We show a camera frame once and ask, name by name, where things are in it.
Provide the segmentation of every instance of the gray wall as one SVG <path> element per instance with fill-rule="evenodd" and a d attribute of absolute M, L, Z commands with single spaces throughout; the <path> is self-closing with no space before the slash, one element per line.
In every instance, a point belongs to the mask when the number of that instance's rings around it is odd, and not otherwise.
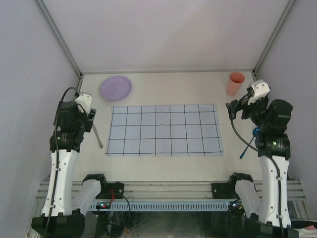
<path fill-rule="evenodd" d="M 299 0 L 277 36 L 260 78 L 270 98 L 294 106 L 287 133 L 291 141 L 290 174 L 300 179 L 317 217 L 317 1 Z"/>
<path fill-rule="evenodd" d="M 50 171 L 58 101 L 76 76 L 31 0 L 0 7 L 0 231 L 23 237 Z"/>

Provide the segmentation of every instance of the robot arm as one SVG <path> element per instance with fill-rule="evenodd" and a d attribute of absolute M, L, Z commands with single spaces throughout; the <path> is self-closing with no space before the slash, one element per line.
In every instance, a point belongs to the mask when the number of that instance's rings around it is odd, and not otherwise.
<path fill-rule="evenodd" d="M 85 228 L 85 215 L 92 200 L 101 191 L 101 182 L 90 178 L 73 200 L 73 172 L 84 133 L 90 132 L 96 115 L 92 97 L 82 93 L 75 101 L 59 103 L 50 139 L 52 169 L 42 214 L 32 219 L 32 228 L 47 237 L 76 238 Z"/>
<path fill-rule="evenodd" d="M 284 237 L 285 234 L 291 234 L 293 231 L 290 229 L 291 221 L 287 209 L 287 170 L 290 143 L 287 135 L 284 134 L 293 107 L 284 100 L 273 100 L 271 105 L 267 107 L 270 89 L 263 80 L 252 83 L 247 91 L 248 94 L 239 101 L 235 100 L 226 104 L 233 128 L 236 113 L 242 110 L 241 118 L 250 118 L 260 129 L 256 136 L 256 150 L 263 175 L 262 203 L 256 195 L 253 183 L 241 180 L 235 186 L 247 218 L 250 218 L 253 213 L 258 215 L 258 221 L 247 219 L 245 223 L 246 237 L 257 237 L 262 234 L 261 229 L 255 229 L 256 226 L 270 227 L 272 231 L 279 228 L 278 232 L 272 232 L 271 236 L 268 237 Z"/>

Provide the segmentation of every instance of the white table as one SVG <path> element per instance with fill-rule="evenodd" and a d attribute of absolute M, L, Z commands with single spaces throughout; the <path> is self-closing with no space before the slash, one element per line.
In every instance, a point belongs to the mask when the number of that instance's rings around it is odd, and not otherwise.
<path fill-rule="evenodd" d="M 107 102 L 100 95 L 101 83 L 114 74 L 85 75 L 81 87 L 93 97 L 92 108 L 97 109 L 95 125 L 104 145 L 100 149 L 93 131 L 85 133 L 80 158 L 76 163 L 74 181 L 81 181 L 87 174 L 103 173 L 108 181 L 220 181 L 227 180 L 233 172 L 251 174 L 262 180 L 259 159 L 249 149 L 242 160 L 243 142 L 231 128 L 226 102 L 235 98 L 225 94 L 229 72 L 187 73 L 129 73 L 121 74 L 132 82 L 131 94 L 119 102 Z M 236 99 L 247 93 L 253 82 L 250 72 L 244 72 L 246 81 Z M 175 157 L 109 157 L 105 154 L 113 106 L 216 104 L 220 132 L 224 147 L 223 156 Z M 241 120 L 238 113 L 235 125 L 249 141 L 254 125 Z"/>

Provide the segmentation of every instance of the cable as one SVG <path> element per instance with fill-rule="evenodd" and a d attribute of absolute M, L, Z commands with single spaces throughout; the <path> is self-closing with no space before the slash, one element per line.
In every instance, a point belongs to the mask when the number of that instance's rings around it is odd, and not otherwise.
<path fill-rule="evenodd" d="M 97 217 L 97 213 L 101 210 L 101 208 L 99 208 L 96 212 L 94 212 L 93 214 L 95 214 L 95 216 Z"/>
<path fill-rule="evenodd" d="M 51 207 L 50 207 L 50 211 L 49 211 L 49 217 L 48 217 L 48 221 L 46 222 L 46 226 L 45 226 L 45 231 L 44 231 L 44 235 L 43 238 L 46 238 L 46 233 L 48 231 L 48 227 L 49 227 L 49 222 L 52 216 L 52 212 L 53 212 L 53 205 L 54 205 L 54 197 L 55 197 L 55 191 L 56 191 L 56 184 L 57 184 L 57 175 L 58 175 L 58 169 L 59 169 L 59 151 L 58 151 L 58 142 L 57 142 L 57 120 L 58 120 L 58 115 L 59 115 L 59 111 L 61 108 L 61 105 L 63 103 L 63 100 L 67 94 L 67 92 L 71 89 L 75 90 L 75 95 L 78 95 L 77 89 L 74 87 L 69 87 L 65 90 L 62 98 L 60 99 L 60 102 L 58 103 L 58 107 L 56 110 L 56 114 L 55 114 L 55 118 L 54 118 L 54 135 L 55 135 L 55 146 L 56 146 L 56 171 L 55 171 L 55 178 L 54 178 L 54 184 L 53 184 L 53 191 L 52 191 L 52 198 L 51 198 Z"/>
<path fill-rule="evenodd" d="M 257 148 L 255 148 L 254 146 L 252 146 L 252 145 L 251 145 L 250 143 L 248 143 L 245 139 L 243 139 L 242 136 L 240 136 L 240 134 L 238 133 L 238 131 L 237 131 L 237 129 L 236 129 L 236 127 L 234 126 L 234 123 L 233 123 L 233 116 L 234 116 L 234 112 L 235 112 L 235 110 L 236 110 L 236 108 L 237 108 L 237 105 L 238 105 L 239 103 L 241 103 L 242 100 L 245 99 L 248 95 L 249 95 L 248 93 L 247 93 L 246 95 L 244 95 L 244 96 L 238 101 L 238 103 L 234 106 L 234 108 L 231 110 L 231 112 L 230 112 L 230 121 L 231 121 L 231 126 L 232 126 L 233 131 L 234 131 L 234 132 L 236 133 L 236 135 L 240 138 L 240 140 L 242 140 L 243 143 L 245 143 L 245 144 L 246 144 L 247 146 L 249 146 L 251 149 L 253 149 L 253 150 L 255 150 L 255 151 L 258 151 Z"/>
<path fill-rule="evenodd" d="M 230 212 L 230 210 L 231 210 L 233 204 L 235 204 L 235 203 L 238 202 L 238 201 L 241 201 L 241 199 L 238 198 L 238 199 L 234 200 L 234 201 L 231 203 L 231 205 L 228 206 L 228 212 Z"/>
<path fill-rule="evenodd" d="M 120 224 L 115 224 L 115 223 L 111 223 L 111 222 L 108 222 L 108 225 L 112 225 L 112 226 L 120 226 Z"/>
<path fill-rule="evenodd" d="M 131 205 L 130 205 L 130 203 L 129 203 L 129 200 L 123 195 L 123 194 L 120 194 L 120 193 L 116 193 L 116 192 L 107 192 L 107 193 L 103 193 L 102 195 L 109 195 L 109 194 L 114 194 L 114 195 L 119 195 L 119 196 L 122 196 L 125 200 L 126 200 L 126 202 L 128 203 L 128 206 L 129 206 L 129 215 L 128 215 L 128 219 L 127 219 L 127 222 L 128 222 L 128 224 L 129 224 L 129 222 L 130 222 L 130 216 L 131 216 Z"/>
<path fill-rule="evenodd" d="M 232 238 L 230 232 L 229 232 L 229 227 L 228 227 L 228 214 L 226 216 L 226 227 L 227 227 L 227 232 L 228 232 L 228 235 L 230 236 L 230 238 Z"/>
<path fill-rule="evenodd" d="M 242 138 L 242 136 L 240 136 L 240 134 L 237 132 L 235 126 L 234 126 L 234 123 L 233 123 L 233 115 L 234 115 L 234 112 L 235 112 L 235 109 L 237 108 L 237 105 L 239 103 L 242 102 L 242 100 L 244 100 L 249 94 L 247 93 L 246 95 L 244 95 L 239 101 L 238 103 L 234 106 L 233 110 L 231 110 L 230 112 L 230 121 L 231 121 L 231 126 L 232 126 L 232 129 L 234 130 L 234 132 L 236 133 L 236 135 L 247 145 L 249 146 L 251 149 L 255 150 L 258 152 L 257 148 L 253 147 L 252 145 L 250 145 L 245 139 Z M 275 166 L 275 169 L 276 169 L 276 173 L 277 173 L 277 177 L 280 178 L 281 177 L 281 173 L 280 173 L 280 170 L 278 168 L 278 165 L 277 163 L 275 162 L 275 160 L 273 158 L 270 158 L 270 157 L 267 157 L 269 158 L 272 163 L 274 164 Z M 281 234 L 282 234 L 282 237 L 284 237 L 284 228 L 283 228 L 283 221 L 282 221 L 282 184 L 281 184 L 281 180 L 278 180 L 278 213 L 279 213 L 279 226 L 281 228 Z"/>
<path fill-rule="evenodd" d="M 83 112 L 84 112 L 85 114 L 87 114 L 87 112 L 86 112 L 86 110 L 84 109 L 83 105 L 81 105 L 80 103 L 77 103 L 77 105 L 82 108 L 82 110 L 83 110 Z"/>

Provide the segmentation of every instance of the plastic cup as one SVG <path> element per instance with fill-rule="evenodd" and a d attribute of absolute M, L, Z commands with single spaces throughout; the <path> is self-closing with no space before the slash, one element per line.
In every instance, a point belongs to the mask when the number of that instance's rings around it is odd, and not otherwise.
<path fill-rule="evenodd" d="M 226 94 L 229 96 L 236 95 L 239 88 L 243 84 L 244 80 L 245 80 L 245 77 L 242 73 L 239 73 L 239 72 L 231 73 L 228 80 Z"/>

